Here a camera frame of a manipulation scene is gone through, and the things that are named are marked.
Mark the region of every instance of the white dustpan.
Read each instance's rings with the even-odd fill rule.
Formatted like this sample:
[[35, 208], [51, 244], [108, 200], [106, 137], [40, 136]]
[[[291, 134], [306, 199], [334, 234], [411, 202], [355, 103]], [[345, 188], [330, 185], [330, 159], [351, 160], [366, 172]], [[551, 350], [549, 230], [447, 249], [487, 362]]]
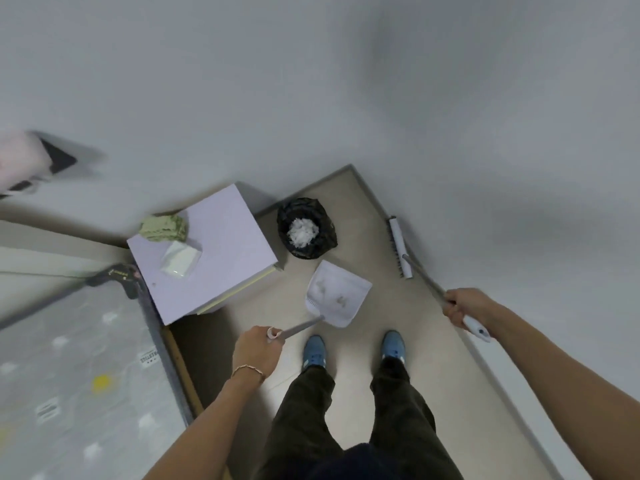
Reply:
[[268, 329], [267, 336], [270, 339], [288, 339], [322, 320], [344, 328], [358, 313], [371, 286], [358, 275], [329, 261], [322, 261], [309, 281], [305, 297], [305, 305], [315, 318], [277, 334]]

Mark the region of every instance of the dark green pants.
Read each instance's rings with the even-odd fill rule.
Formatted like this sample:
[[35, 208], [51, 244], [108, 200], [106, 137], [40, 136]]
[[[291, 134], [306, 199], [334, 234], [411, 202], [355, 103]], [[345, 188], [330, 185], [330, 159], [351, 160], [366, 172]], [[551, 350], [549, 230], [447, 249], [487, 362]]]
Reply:
[[[256, 480], [281, 478], [293, 461], [322, 461], [343, 455], [324, 414], [335, 383], [311, 366], [294, 380], [273, 420]], [[386, 358], [371, 381], [376, 419], [370, 443], [393, 458], [413, 479], [460, 480], [462, 475], [436, 436], [433, 414], [409, 383], [402, 362]]]

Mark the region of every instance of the beige floor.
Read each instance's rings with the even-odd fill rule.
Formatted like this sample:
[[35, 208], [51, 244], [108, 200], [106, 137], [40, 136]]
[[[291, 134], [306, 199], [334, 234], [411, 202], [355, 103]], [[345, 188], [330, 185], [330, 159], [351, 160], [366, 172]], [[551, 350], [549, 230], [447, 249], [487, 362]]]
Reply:
[[[239, 426], [229, 460], [235, 478], [250, 475], [269, 421], [300, 371], [301, 350], [312, 333], [324, 338], [336, 381], [326, 415], [329, 430], [344, 448], [368, 441], [374, 418], [371, 371], [380, 340], [391, 328], [404, 336], [412, 384], [432, 409], [438, 435], [466, 478], [551, 478], [423, 282], [399, 278], [384, 220], [354, 174], [345, 171], [305, 196], [318, 198], [336, 226], [339, 245], [324, 258], [371, 281], [373, 288], [349, 327], [320, 324], [287, 340], [277, 370]], [[284, 271], [250, 297], [212, 315], [187, 317], [173, 327], [205, 403], [215, 398], [228, 374], [238, 334], [255, 324], [287, 328], [306, 317], [303, 298], [318, 261], [287, 255], [277, 239], [274, 212], [261, 217], [259, 224], [285, 260]]]

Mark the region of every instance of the hand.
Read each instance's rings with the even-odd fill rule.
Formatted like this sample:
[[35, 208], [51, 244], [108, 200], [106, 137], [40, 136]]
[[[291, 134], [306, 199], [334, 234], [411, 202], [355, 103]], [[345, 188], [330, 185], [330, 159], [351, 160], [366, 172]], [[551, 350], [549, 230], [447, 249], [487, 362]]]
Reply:
[[487, 328], [500, 307], [498, 303], [485, 295], [477, 288], [458, 288], [448, 290], [444, 298], [452, 303], [442, 307], [442, 313], [446, 315], [453, 325], [464, 328], [462, 320], [465, 315], [475, 318]]
[[267, 326], [254, 326], [245, 331], [236, 342], [232, 371], [240, 365], [251, 365], [261, 371], [264, 377], [272, 375], [280, 359], [284, 340], [267, 341]]

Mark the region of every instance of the shoe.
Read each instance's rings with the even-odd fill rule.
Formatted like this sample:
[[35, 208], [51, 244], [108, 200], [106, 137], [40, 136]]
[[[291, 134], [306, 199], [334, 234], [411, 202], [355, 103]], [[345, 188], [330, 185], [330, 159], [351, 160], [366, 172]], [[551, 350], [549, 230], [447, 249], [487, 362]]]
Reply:
[[320, 335], [309, 337], [302, 352], [302, 371], [306, 371], [310, 365], [319, 365], [326, 369], [326, 347]]
[[405, 361], [406, 351], [404, 350], [404, 340], [395, 330], [389, 330], [382, 339], [382, 358], [395, 357], [402, 363]]

